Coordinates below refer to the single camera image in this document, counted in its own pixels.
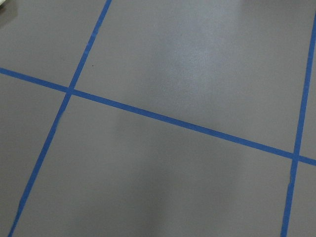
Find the cream long-sleeve graphic shirt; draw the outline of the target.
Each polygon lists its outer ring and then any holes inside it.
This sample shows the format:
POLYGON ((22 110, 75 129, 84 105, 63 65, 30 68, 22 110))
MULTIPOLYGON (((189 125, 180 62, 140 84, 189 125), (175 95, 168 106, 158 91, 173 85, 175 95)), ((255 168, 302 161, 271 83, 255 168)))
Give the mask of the cream long-sleeve graphic shirt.
POLYGON ((8 2, 9 0, 0 0, 0 9, 3 9, 8 2))

